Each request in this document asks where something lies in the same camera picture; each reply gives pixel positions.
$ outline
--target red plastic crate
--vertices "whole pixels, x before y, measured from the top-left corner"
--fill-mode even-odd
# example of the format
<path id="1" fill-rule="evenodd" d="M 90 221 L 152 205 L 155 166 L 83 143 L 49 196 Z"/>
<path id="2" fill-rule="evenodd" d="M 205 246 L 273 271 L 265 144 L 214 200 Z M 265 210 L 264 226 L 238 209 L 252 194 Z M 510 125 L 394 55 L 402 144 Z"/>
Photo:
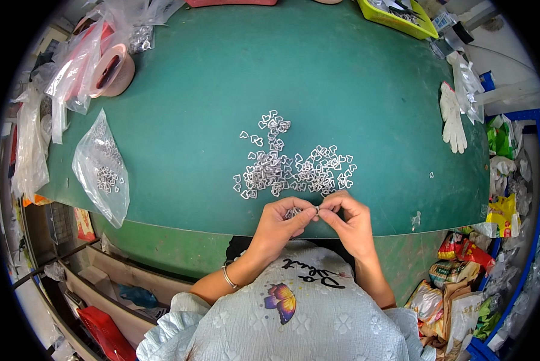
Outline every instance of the red plastic crate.
<path id="1" fill-rule="evenodd" d="M 275 5 L 278 0 L 186 0 L 188 5 L 193 8 L 199 8 L 201 6 L 211 6 L 211 5 Z"/>
<path id="2" fill-rule="evenodd" d="M 112 318 L 94 306 L 78 309 L 79 317 L 112 361 L 135 361 L 136 351 L 122 335 Z"/>

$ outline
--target red snack package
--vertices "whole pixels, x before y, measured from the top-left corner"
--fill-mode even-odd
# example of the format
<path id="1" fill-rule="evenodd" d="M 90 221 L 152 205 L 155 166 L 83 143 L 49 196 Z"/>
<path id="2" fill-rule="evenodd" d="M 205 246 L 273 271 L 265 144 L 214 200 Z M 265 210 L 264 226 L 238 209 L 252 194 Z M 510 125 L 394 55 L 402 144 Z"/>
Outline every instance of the red snack package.
<path id="1" fill-rule="evenodd" d="M 455 243 L 462 241 L 462 235 L 460 233 L 451 233 L 447 235 L 443 243 L 439 248 L 439 259 L 445 259 L 447 261 L 456 260 Z"/>
<path id="2" fill-rule="evenodd" d="M 459 261 L 473 261 L 484 267 L 488 276 L 490 270 L 495 265 L 495 260 L 488 253 L 477 247 L 477 245 L 464 237 L 462 242 L 454 243 L 456 258 Z"/>

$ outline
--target yellow plastic basket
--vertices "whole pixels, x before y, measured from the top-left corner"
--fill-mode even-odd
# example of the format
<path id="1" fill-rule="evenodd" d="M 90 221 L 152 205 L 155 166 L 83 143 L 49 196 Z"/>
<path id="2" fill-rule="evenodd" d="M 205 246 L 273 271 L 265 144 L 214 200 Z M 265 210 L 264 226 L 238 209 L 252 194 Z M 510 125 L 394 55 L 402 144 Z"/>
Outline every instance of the yellow plastic basket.
<path id="1" fill-rule="evenodd" d="M 420 26 L 417 26 L 409 21 L 406 21 L 402 18 L 394 16 L 387 13 L 386 11 L 379 10 L 368 3 L 368 0 L 357 0 L 362 10 L 364 18 L 375 23 L 382 25 L 390 26 L 393 29 L 402 31 L 410 36 L 413 36 L 417 39 L 425 39 L 429 36 L 437 39 L 439 34 L 436 32 L 434 25 L 432 25 L 431 19 L 428 18 L 425 11 L 416 1 L 410 1 L 410 4 L 413 7 L 413 11 L 416 11 L 420 14 L 420 17 L 424 20 L 418 19 Z"/>

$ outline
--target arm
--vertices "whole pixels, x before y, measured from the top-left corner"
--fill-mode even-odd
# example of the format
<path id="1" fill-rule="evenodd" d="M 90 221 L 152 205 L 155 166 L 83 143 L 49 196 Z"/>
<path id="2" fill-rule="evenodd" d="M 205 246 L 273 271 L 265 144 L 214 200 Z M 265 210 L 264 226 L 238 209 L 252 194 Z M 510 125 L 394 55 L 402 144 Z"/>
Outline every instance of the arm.
<path id="1" fill-rule="evenodd" d="M 302 208 L 303 211 L 285 220 L 286 212 L 294 207 Z M 317 221 L 318 217 L 314 206 L 306 200 L 288 197 L 268 203 L 264 206 L 258 228 L 245 254 L 226 267 L 228 278 L 238 287 L 252 283 L 280 256 L 290 238 L 304 232 L 310 220 Z M 218 298 L 237 290 L 226 282 L 223 270 L 218 270 L 196 282 L 189 292 L 213 305 Z"/>
<path id="2" fill-rule="evenodd" d="M 346 222 L 336 214 L 341 208 Z M 368 207 L 347 191 L 338 191 L 324 198 L 318 215 L 334 228 L 348 253 L 354 257 L 356 283 L 383 310 L 396 307 L 394 293 L 382 274 L 376 255 Z"/>

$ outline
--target white work glove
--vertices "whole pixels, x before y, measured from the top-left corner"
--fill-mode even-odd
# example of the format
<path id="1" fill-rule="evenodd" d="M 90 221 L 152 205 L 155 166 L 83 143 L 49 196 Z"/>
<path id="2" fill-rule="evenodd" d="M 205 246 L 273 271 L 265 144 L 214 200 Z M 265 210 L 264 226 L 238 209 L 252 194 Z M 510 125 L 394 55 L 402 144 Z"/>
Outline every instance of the white work glove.
<path id="1" fill-rule="evenodd" d="M 467 147 L 465 130 L 462 128 L 461 107 L 454 90 L 446 83 L 440 85 L 440 114 L 443 116 L 443 141 L 451 143 L 453 153 L 464 153 Z"/>

